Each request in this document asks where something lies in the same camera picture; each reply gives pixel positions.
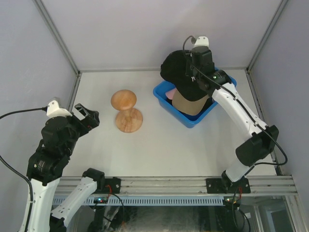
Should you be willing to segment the black baseball cap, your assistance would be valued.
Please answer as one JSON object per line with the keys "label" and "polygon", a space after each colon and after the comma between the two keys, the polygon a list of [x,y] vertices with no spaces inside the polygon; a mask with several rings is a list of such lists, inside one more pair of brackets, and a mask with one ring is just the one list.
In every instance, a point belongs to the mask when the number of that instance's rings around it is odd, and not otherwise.
{"label": "black baseball cap", "polygon": [[187,59],[182,50],[173,51],[166,57],[161,64],[160,75],[191,102],[198,101],[207,95],[199,88],[190,67],[187,67]]}

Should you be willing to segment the pink baseball cap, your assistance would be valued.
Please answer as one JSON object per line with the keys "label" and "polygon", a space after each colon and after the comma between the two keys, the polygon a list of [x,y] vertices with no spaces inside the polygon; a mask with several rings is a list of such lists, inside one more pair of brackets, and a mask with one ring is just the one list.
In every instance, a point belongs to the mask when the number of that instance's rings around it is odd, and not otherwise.
{"label": "pink baseball cap", "polygon": [[175,94],[176,90],[177,90],[177,89],[174,88],[174,89],[171,89],[171,90],[167,91],[167,92],[165,93],[167,99],[172,100],[173,97],[174,97],[174,94]]}

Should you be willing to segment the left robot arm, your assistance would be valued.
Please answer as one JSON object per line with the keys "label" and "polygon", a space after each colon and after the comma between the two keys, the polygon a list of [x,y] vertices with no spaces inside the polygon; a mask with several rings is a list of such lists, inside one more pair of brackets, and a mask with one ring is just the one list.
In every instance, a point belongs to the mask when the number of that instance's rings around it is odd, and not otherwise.
{"label": "left robot arm", "polygon": [[104,172],[89,168],[64,202],[51,209],[56,188],[78,139],[100,124],[97,111],[80,103],[75,109],[84,116],[83,119],[60,108],[56,101],[46,108],[49,119],[41,130],[39,146],[28,160],[26,180],[30,186],[21,232],[65,232],[84,201],[106,187]]}

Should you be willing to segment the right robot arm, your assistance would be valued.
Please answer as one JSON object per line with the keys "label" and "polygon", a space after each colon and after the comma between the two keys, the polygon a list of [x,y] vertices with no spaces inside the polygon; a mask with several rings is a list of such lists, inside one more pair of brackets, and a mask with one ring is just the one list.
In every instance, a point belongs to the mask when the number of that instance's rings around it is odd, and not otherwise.
{"label": "right robot arm", "polygon": [[264,164],[264,158],[274,150],[279,130],[268,126],[250,109],[226,72],[215,69],[208,46],[195,45],[190,55],[188,61],[199,88],[221,105],[243,137],[235,151],[236,160],[221,176],[223,190],[232,193],[254,166]]}

